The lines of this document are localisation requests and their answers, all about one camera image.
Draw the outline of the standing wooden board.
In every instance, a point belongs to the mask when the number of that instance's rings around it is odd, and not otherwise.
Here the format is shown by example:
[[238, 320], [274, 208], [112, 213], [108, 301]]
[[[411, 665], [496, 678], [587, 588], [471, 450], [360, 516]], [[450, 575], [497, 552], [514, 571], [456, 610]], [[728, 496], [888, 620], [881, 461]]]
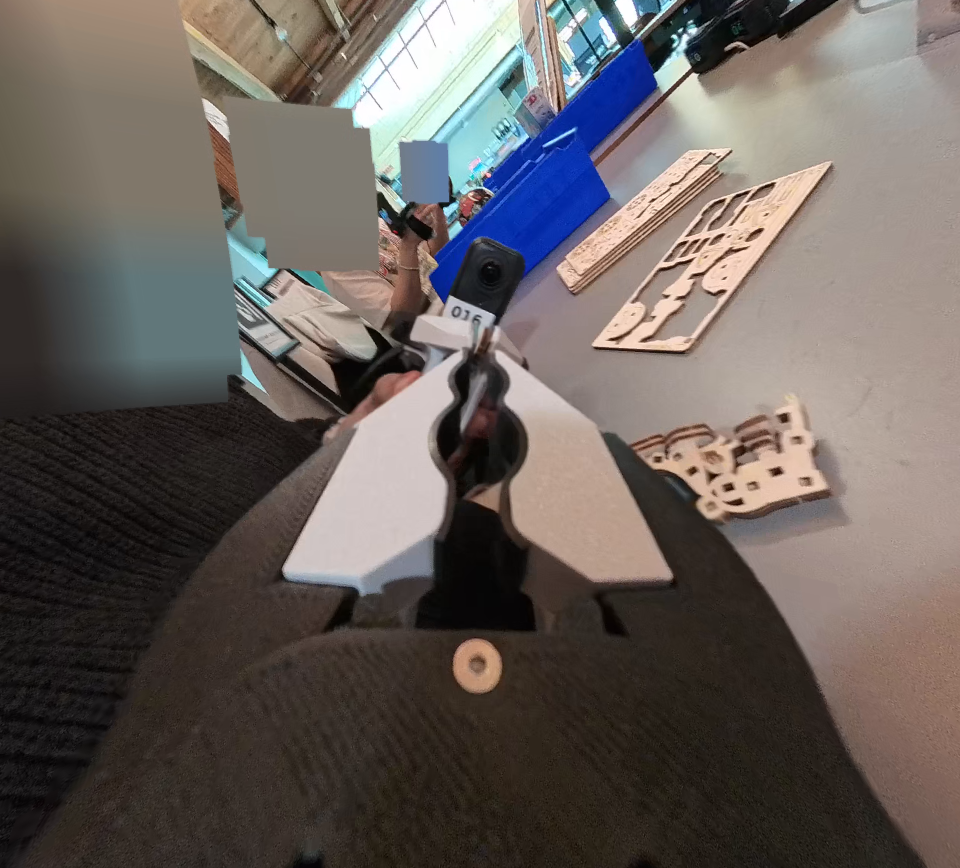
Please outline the standing wooden board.
[[517, 0], [521, 57], [528, 91], [539, 90], [558, 114], [567, 104], [567, 92], [556, 37], [556, 26], [546, 0]]

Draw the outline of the blue plastic bin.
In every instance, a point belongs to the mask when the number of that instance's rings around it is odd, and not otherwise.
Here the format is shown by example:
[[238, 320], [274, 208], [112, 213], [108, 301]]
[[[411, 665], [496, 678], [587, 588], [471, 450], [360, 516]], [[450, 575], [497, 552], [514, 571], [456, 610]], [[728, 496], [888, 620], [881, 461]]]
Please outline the blue plastic bin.
[[522, 167], [529, 162], [535, 162], [542, 153], [543, 140], [540, 137], [528, 138], [519, 147], [511, 152], [492, 171], [487, 173], [482, 188], [493, 193], [502, 190]]
[[441, 250], [430, 276], [441, 299], [476, 238], [489, 238], [520, 252], [526, 271], [540, 264], [611, 198], [576, 128], [546, 142], [525, 160]]
[[657, 87], [643, 41], [636, 39], [567, 103], [556, 118], [556, 133], [548, 139], [574, 130], [585, 148], [593, 151], [654, 94]]

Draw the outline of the person's left forearm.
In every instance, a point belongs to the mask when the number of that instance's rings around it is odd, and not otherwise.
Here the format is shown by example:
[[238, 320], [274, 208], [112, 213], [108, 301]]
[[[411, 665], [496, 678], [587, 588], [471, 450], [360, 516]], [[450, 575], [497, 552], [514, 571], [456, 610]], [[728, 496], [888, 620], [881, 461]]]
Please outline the person's left forearm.
[[258, 472], [283, 478], [317, 452], [340, 418], [284, 418], [252, 392], [240, 376], [227, 379], [228, 440]]

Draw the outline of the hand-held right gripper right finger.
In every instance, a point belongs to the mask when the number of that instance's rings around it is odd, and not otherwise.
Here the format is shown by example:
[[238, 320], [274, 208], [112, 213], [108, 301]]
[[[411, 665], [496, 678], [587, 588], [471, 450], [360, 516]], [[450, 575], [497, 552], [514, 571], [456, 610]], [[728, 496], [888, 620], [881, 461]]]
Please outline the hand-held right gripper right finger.
[[610, 591], [673, 583], [642, 510], [597, 425], [504, 351], [500, 415], [518, 436], [503, 480], [480, 493], [525, 551], [522, 592], [547, 619]]

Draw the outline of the white jacket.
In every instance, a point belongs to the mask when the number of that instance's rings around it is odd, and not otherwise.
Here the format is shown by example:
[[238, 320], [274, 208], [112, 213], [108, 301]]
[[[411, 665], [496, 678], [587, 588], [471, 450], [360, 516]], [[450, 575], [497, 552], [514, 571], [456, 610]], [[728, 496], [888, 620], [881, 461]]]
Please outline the white jacket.
[[292, 284], [270, 307], [306, 351], [326, 362], [372, 362], [378, 344], [366, 323], [326, 292], [302, 282]]

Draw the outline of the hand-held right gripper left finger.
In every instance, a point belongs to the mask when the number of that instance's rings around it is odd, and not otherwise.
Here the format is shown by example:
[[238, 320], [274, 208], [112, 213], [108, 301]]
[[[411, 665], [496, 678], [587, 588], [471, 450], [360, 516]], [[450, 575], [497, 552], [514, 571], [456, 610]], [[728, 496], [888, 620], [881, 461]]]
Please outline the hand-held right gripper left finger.
[[356, 595], [357, 622], [416, 624], [451, 504], [437, 450], [470, 354], [452, 354], [342, 433], [337, 465], [282, 564], [286, 582]]

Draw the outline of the punched wooden puzzle sheet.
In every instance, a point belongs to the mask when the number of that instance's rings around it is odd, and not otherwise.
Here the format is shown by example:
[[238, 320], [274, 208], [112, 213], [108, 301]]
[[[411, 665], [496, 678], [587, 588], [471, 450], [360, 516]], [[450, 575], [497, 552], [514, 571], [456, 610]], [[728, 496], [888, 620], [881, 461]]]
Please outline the punched wooden puzzle sheet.
[[830, 161], [823, 162], [707, 203], [591, 347], [627, 353], [691, 352], [832, 167]]

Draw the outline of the stack of wooden puzzle sheets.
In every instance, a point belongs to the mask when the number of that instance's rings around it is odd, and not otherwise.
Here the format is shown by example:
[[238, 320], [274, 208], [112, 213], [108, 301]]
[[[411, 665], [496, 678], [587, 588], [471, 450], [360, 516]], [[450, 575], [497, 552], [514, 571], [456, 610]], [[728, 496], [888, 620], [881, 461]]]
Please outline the stack of wooden puzzle sheets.
[[695, 199], [721, 175], [731, 148], [690, 150], [571, 249], [557, 274], [577, 295]]

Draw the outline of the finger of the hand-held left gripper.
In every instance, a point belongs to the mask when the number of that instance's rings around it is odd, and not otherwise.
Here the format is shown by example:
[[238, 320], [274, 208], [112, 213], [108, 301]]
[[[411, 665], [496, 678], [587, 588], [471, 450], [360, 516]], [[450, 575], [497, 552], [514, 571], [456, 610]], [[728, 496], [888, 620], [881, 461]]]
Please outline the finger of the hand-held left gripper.
[[410, 330], [410, 346], [424, 358], [425, 368], [434, 368], [452, 355], [473, 351], [482, 334], [479, 320], [442, 315], [420, 315]]

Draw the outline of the wooden puzzle model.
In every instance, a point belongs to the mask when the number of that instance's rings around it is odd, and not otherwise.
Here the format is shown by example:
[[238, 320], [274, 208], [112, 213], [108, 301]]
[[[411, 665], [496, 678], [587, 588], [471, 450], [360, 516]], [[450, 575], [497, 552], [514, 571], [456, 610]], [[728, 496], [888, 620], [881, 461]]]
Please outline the wooden puzzle model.
[[818, 442], [807, 408], [795, 394], [729, 434], [694, 422], [650, 434], [630, 448], [655, 472], [689, 490], [694, 508], [715, 524], [761, 518], [833, 494], [816, 464]]

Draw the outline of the person's left hand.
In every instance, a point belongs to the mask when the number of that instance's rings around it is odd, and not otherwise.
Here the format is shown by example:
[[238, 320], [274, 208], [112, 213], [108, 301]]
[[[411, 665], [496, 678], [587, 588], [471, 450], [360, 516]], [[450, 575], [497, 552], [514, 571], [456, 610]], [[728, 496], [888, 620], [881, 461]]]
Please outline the person's left hand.
[[339, 435], [354, 430], [360, 422], [401, 394], [421, 376], [422, 373], [419, 370], [410, 370], [392, 372], [379, 377], [365, 398], [348, 415], [331, 423], [321, 436], [320, 445], [325, 446]]

